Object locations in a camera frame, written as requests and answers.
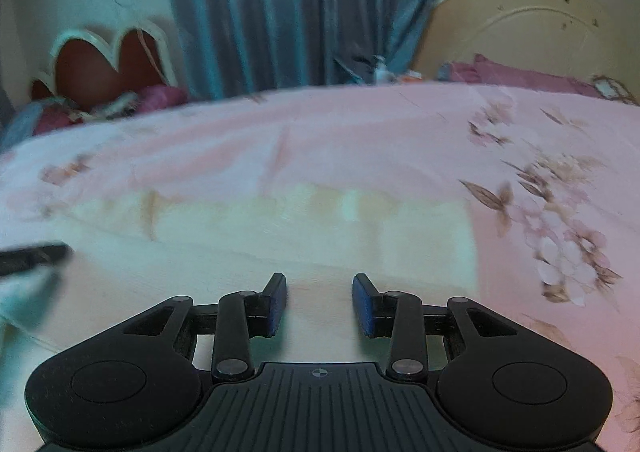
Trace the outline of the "cream knitted sweater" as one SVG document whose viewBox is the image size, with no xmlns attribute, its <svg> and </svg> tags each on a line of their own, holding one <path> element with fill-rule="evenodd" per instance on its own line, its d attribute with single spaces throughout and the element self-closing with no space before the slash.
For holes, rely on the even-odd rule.
<svg viewBox="0 0 640 452">
<path fill-rule="evenodd" d="M 64 264 L 1 283 L 1 319 L 53 349 L 70 347 L 175 295 L 198 304 L 288 282 L 288 307 L 264 360 L 360 361 L 366 344 L 350 283 L 438 304 L 477 292 L 472 223 L 460 201 L 400 201 L 298 186 L 273 198 L 170 199 L 155 191 L 44 209 L 2 209 L 1 244 L 62 242 Z"/>
</svg>

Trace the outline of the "red heart-shaped headboard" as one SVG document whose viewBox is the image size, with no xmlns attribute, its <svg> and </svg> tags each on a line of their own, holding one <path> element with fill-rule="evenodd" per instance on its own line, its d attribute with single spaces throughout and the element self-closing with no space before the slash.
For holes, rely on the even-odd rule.
<svg viewBox="0 0 640 452">
<path fill-rule="evenodd" d="M 90 29 L 63 31 L 46 68 L 29 84 L 33 101 L 62 97 L 82 110 L 155 85 L 176 87 L 165 32 L 150 20 L 123 27 L 106 40 Z"/>
</svg>

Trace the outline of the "pink floral bed sheet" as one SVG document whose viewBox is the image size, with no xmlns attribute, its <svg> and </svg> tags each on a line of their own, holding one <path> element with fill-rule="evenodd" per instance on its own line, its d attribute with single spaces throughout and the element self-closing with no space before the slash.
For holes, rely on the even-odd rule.
<svg viewBox="0 0 640 452">
<path fill-rule="evenodd" d="M 298 186 L 462 202 L 469 296 L 590 359 L 612 383 L 600 435 L 639 446 L 639 110 L 498 86 L 307 88 L 35 137 L 1 158 L 2 209 L 155 191 L 273 198 Z M 23 389 L 53 349 L 1 319 L 1 446 L 40 440 Z"/>
</svg>

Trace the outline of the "white pump bottle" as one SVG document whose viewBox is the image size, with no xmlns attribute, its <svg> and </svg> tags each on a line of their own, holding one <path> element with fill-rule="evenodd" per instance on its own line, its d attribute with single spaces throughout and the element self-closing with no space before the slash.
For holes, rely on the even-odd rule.
<svg viewBox="0 0 640 452">
<path fill-rule="evenodd" d="M 393 83 L 395 76 L 393 72 L 390 72 L 390 70 L 388 70 L 385 58 L 382 56 L 375 56 L 374 60 L 375 65 L 373 69 L 373 83 L 375 85 Z"/>
</svg>

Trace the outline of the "magenta pillow right bed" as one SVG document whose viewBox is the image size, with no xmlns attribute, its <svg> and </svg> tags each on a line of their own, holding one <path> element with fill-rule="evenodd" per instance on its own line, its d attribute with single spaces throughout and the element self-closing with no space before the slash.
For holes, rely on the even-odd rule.
<svg viewBox="0 0 640 452">
<path fill-rule="evenodd" d="M 554 75 L 532 70 L 522 70 L 492 61 L 476 54 L 472 62 L 444 62 L 437 70 L 436 80 L 465 84 L 483 84 L 539 90 L 600 98 L 593 85 L 570 76 Z"/>
</svg>

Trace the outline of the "blue grey curtain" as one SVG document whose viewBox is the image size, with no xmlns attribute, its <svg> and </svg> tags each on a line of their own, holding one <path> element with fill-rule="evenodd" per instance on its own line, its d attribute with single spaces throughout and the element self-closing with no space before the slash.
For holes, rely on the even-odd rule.
<svg viewBox="0 0 640 452">
<path fill-rule="evenodd" d="M 191 94 L 370 84 L 406 71 L 435 0 L 171 0 Z"/>
</svg>

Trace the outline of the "patterned cushion right bed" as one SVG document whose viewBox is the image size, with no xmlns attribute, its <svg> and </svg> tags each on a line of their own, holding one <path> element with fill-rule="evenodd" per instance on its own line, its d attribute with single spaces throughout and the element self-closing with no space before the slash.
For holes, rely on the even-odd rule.
<svg viewBox="0 0 640 452">
<path fill-rule="evenodd" d="M 606 100 L 621 102 L 622 104 L 638 106 L 639 102 L 631 91 L 620 81 L 604 75 L 597 75 L 592 79 L 592 85 Z"/>
</svg>

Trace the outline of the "cream round headboard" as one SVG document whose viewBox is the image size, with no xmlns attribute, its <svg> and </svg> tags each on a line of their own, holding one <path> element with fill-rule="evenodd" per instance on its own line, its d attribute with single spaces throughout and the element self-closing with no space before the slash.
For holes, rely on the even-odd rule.
<svg viewBox="0 0 640 452">
<path fill-rule="evenodd" d="M 633 90 L 639 58 L 598 0 L 436 0 L 411 68 L 427 78 L 444 62 L 483 55 L 521 70 Z"/>
</svg>

